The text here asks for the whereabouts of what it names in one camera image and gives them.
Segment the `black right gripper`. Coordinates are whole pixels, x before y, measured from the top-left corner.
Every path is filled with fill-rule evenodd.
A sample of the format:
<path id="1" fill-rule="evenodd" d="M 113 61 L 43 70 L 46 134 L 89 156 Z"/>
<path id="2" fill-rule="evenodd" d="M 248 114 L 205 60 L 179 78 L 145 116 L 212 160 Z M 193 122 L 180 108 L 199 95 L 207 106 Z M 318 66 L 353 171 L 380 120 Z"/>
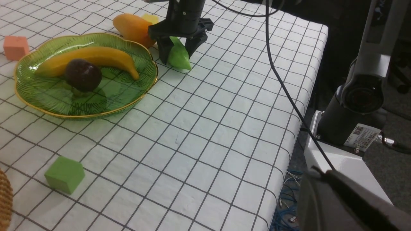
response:
<path id="1" fill-rule="evenodd" d="M 189 58 L 198 47 L 207 41 L 206 31 L 211 31 L 214 22 L 201 18 L 203 6 L 169 6 L 166 18 L 148 27 L 148 35 L 157 40 L 160 60 L 167 64 L 174 43 L 169 36 L 186 38 L 185 49 Z"/>

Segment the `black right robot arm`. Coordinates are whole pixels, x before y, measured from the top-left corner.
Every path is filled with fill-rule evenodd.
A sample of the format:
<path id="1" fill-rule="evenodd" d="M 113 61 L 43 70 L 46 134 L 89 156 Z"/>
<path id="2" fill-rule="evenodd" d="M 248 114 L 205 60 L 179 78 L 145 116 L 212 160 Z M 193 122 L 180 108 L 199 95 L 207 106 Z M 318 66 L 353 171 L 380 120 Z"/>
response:
<path id="1" fill-rule="evenodd" d="M 213 29 L 214 22 L 201 17 L 204 4 L 204 0 L 168 0 L 165 19 L 148 27 L 148 35 L 157 42 L 163 64 L 167 63 L 174 45 L 170 37 L 186 38 L 189 57 L 207 41 L 206 32 Z"/>

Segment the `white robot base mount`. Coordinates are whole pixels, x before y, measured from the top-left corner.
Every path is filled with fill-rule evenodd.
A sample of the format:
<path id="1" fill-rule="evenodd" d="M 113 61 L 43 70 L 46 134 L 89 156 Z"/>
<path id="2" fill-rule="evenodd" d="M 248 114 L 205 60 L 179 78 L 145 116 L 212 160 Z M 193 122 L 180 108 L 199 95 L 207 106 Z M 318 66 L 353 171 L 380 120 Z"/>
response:
<path id="1" fill-rule="evenodd" d="M 308 167 L 337 171 L 391 203 L 361 155 L 379 137 L 387 119 L 383 84 L 409 0 L 372 0 L 361 45 L 345 84 L 324 112 L 316 111 L 304 156 Z"/>

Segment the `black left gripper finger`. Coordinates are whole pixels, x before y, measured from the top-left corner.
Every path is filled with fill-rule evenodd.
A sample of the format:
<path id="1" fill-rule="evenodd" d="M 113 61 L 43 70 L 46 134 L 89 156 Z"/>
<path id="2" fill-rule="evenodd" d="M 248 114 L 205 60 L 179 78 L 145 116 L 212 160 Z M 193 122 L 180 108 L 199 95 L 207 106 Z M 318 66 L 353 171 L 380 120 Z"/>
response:
<path id="1" fill-rule="evenodd" d="M 410 215 L 336 170 L 302 176 L 297 203 L 301 231 L 409 231 Z"/>

